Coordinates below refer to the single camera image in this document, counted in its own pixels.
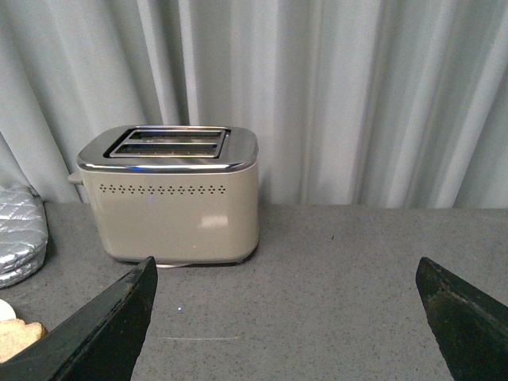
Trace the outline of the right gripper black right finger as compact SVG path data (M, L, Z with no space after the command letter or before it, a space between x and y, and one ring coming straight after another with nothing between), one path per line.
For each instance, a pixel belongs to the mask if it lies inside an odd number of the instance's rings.
M415 281L453 379L506 380L507 306L428 257Z

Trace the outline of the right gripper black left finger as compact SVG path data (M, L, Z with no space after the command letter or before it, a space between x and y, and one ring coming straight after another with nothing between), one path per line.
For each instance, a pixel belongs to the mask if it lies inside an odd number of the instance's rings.
M151 321L158 274L142 260L46 337L1 366L3 380L129 380Z

